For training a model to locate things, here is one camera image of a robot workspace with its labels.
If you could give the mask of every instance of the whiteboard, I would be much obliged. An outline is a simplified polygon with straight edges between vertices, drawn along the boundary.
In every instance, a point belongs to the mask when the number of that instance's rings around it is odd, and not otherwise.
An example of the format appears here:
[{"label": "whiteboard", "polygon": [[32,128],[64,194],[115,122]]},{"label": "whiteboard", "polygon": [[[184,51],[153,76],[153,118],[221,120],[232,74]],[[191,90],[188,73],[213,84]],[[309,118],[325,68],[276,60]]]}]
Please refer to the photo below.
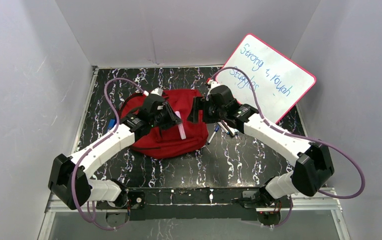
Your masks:
[{"label": "whiteboard", "polygon": [[[263,114],[275,123],[316,82],[311,73],[252,34],[245,36],[223,67],[237,67],[248,75]],[[227,85],[240,103],[256,108],[249,82],[241,73],[225,70],[216,81]]]}]

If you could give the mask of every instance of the white wall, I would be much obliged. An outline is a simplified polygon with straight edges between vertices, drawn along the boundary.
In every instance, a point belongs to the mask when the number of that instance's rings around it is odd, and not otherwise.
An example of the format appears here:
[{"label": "white wall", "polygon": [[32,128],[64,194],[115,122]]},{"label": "white wall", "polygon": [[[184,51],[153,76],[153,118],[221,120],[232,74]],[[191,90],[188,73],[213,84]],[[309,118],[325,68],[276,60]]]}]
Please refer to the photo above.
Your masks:
[{"label": "white wall", "polygon": [[54,0],[0,0],[0,239],[37,238],[91,71]]},{"label": "white wall", "polygon": [[[349,152],[367,178],[341,201],[350,235],[382,239],[382,0],[322,0],[292,59],[318,80],[300,101],[308,134]],[[333,159],[338,193],[354,193],[357,171]]]},{"label": "white wall", "polygon": [[222,65],[247,33],[291,56],[319,0],[56,0],[92,65]]}]

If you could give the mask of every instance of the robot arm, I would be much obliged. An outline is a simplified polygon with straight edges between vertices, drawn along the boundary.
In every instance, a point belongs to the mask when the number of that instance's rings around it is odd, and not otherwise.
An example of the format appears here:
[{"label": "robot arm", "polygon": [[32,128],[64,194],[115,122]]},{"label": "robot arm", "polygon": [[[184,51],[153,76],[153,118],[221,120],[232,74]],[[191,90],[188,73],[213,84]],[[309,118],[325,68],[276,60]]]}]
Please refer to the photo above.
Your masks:
[{"label": "robot arm", "polygon": [[188,120],[198,121],[198,111],[202,110],[204,122],[225,121],[228,126],[267,144],[294,166],[293,171],[268,180],[260,193],[251,197],[251,202],[269,206],[286,195],[302,193],[312,197],[332,176],[334,167],[327,146],[286,136],[283,134],[286,130],[271,122],[283,133],[272,129],[254,107],[238,103],[225,85],[209,80],[208,87],[206,98],[194,98],[194,110]]},{"label": "robot arm", "polygon": [[162,130],[181,123],[168,102],[161,96],[162,90],[152,91],[138,112],[129,113],[120,120],[118,128],[107,132],[96,142],[66,157],[63,154],[53,161],[48,188],[70,209],[76,209],[71,193],[71,175],[75,165],[83,158],[76,174],[76,195],[80,205],[87,201],[108,201],[117,207],[127,202],[127,188],[116,179],[93,180],[93,173],[122,149],[149,134],[154,127]]}]

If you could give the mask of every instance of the red bag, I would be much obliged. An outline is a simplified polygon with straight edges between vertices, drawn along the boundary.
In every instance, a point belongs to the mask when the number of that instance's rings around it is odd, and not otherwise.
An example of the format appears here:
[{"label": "red bag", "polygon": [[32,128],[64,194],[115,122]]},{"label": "red bag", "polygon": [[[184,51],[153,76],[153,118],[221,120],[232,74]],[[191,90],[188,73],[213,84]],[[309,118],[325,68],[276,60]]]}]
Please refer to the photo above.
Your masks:
[{"label": "red bag", "polygon": [[[172,106],[173,111],[180,112],[186,139],[181,139],[178,126],[163,130],[161,135],[160,129],[155,127],[130,148],[156,159],[172,158],[202,148],[208,137],[206,124],[202,121],[195,124],[186,120],[191,113],[194,97],[200,96],[200,92],[194,89],[164,90],[163,97]],[[128,97],[119,110],[120,118],[140,107],[144,99],[142,93],[134,93]],[[202,111],[199,113],[199,119],[202,119]]]}]

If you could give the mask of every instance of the black and white marble surface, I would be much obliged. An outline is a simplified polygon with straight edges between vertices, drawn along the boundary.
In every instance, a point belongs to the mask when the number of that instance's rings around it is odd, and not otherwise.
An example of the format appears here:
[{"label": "black and white marble surface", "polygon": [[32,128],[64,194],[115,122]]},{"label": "black and white marble surface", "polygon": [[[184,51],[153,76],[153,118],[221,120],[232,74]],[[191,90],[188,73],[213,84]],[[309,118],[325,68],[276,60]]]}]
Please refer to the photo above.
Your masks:
[{"label": "black and white marble surface", "polygon": [[[207,93],[205,81],[219,68],[129,68],[100,69],[90,99],[77,149],[96,141],[107,131],[114,118],[104,97],[105,83],[115,77],[137,82],[143,89],[198,89]],[[128,83],[116,82],[108,87],[111,100],[119,108],[136,91]],[[280,126],[303,135],[296,107],[280,121]],[[214,130],[208,124],[209,136]],[[253,187],[272,176],[290,171],[289,163],[259,140],[238,134],[230,138],[216,134],[210,145],[174,158],[154,159],[124,149],[95,172],[96,179],[118,179],[128,187]]]}]

